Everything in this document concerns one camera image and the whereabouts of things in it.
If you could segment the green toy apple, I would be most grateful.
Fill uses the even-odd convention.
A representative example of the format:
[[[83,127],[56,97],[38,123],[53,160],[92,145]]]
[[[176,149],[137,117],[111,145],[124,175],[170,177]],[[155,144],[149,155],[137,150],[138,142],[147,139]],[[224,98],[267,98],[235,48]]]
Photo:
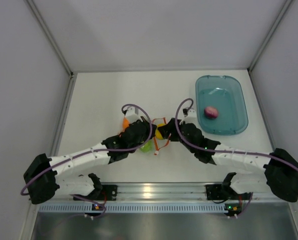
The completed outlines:
[[[152,151],[152,149],[153,149],[152,142],[148,141],[145,145],[143,145],[140,148],[140,151],[143,152],[143,153],[148,153],[148,152]]]

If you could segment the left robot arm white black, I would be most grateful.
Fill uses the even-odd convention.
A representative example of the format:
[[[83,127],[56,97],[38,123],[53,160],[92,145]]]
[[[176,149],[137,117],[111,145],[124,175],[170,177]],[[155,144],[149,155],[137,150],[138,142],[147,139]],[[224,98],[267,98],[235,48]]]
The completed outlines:
[[[154,137],[156,128],[150,121],[137,120],[91,148],[65,156],[40,154],[25,171],[25,187],[20,193],[28,195],[34,205],[64,195],[96,200],[102,185],[95,168],[126,159]]]

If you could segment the purple toy onion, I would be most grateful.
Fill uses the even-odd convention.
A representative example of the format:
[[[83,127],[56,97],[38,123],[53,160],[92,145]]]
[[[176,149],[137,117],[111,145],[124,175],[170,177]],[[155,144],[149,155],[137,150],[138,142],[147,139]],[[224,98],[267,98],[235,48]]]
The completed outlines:
[[[207,106],[204,109],[204,115],[209,119],[216,119],[219,115],[219,112],[215,107]]]

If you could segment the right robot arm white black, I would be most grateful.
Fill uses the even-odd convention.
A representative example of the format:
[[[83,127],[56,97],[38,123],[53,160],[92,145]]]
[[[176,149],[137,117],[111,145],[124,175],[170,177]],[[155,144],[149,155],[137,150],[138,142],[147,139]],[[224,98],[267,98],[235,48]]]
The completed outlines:
[[[204,164],[236,168],[222,182],[222,193],[229,199],[244,193],[272,192],[287,202],[298,200],[298,162],[282,148],[272,153],[233,149],[204,137],[194,123],[174,118],[157,131],[163,139],[180,142]]]

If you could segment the clear zip top bag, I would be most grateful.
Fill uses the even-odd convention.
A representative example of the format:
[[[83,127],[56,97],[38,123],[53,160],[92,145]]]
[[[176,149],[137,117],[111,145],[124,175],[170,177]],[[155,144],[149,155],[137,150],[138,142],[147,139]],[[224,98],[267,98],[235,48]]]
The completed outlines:
[[[152,120],[152,123],[157,123],[157,124],[165,123],[165,124],[167,124],[165,117],[154,118]],[[156,155],[159,154],[159,151],[162,148],[165,148],[169,144],[170,140],[168,140],[168,139],[158,140],[154,136],[151,140],[149,140],[149,142],[152,142],[152,147],[153,147],[152,151],[150,151],[150,152],[152,152],[156,156]]]

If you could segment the yellow toy lemon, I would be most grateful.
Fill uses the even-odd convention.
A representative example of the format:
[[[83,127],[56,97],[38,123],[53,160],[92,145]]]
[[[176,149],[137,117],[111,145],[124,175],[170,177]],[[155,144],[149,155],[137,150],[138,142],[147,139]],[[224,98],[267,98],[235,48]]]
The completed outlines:
[[[155,131],[155,138],[158,139],[158,140],[163,140],[164,137],[163,135],[161,134],[159,128],[160,127],[163,127],[165,125],[165,123],[160,123],[157,125],[157,128],[156,128],[156,131]]]

